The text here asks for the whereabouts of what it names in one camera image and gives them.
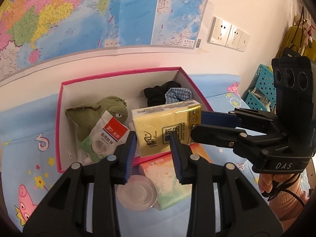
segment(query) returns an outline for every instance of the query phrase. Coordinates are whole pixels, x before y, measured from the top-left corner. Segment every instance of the pink box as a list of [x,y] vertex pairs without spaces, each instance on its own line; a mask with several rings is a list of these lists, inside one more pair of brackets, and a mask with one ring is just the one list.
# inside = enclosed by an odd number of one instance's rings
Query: pink box
[[[56,116],[56,164],[58,172],[77,161],[74,128],[65,115],[67,108],[86,102],[96,102],[109,95],[124,99],[129,116],[124,125],[132,121],[130,110],[147,107],[142,90],[176,81],[192,91],[192,99],[202,104],[202,110],[213,111],[192,79],[181,67],[136,69],[88,76],[63,82],[59,91]],[[135,158],[134,165],[157,158],[164,154]]]

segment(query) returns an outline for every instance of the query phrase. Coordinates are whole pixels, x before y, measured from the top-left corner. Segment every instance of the blue plastic basket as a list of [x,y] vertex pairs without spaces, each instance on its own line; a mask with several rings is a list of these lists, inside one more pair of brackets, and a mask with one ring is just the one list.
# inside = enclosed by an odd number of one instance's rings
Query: blue plastic basket
[[248,90],[248,96],[245,102],[251,110],[267,111],[267,108],[251,93],[250,90]]
[[257,89],[263,93],[271,102],[270,110],[272,111],[277,100],[277,92],[273,83],[273,73],[265,65],[260,65],[258,70],[258,80],[256,82]]

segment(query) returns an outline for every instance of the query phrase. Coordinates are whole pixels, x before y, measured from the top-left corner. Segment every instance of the colorful tissue pack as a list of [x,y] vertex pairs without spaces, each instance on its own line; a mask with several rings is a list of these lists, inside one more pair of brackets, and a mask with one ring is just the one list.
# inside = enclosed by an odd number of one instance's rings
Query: colorful tissue pack
[[[199,143],[190,145],[192,153],[199,154],[211,163],[203,146]],[[171,153],[157,159],[139,164],[139,172],[150,178],[158,190],[155,208],[162,211],[190,197],[192,185],[182,185],[176,177]]]

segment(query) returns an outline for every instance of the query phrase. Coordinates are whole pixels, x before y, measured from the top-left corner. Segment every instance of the pink sleeve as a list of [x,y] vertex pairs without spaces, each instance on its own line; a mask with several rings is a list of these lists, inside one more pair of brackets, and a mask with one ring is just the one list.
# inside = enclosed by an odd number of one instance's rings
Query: pink sleeve
[[[306,192],[302,191],[299,180],[288,188],[288,190],[300,197],[305,204],[308,201]],[[276,198],[270,201],[269,206],[282,222],[284,230],[290,227],[303,210],[299,201],[286,192],[280,192]]]

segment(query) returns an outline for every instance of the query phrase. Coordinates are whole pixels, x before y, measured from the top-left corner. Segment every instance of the tissue pack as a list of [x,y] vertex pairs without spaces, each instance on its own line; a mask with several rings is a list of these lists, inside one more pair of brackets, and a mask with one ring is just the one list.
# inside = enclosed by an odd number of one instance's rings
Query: tissue pack
[[[211,163],[211,159],[201,144],[191,144],[190,148],[192,153],[199,154]],[[154,207],[160,211],[190,197],[192,185],[179,183],[174,171],[171,153],[139,164],[139,172],[155,183],[158,190],[158,200]]]
[[201,123],[201,104],[195,100],[132,110],[140,156],[170,151],[169,139],[176,131],[180,141],[193,143],[191,129]]

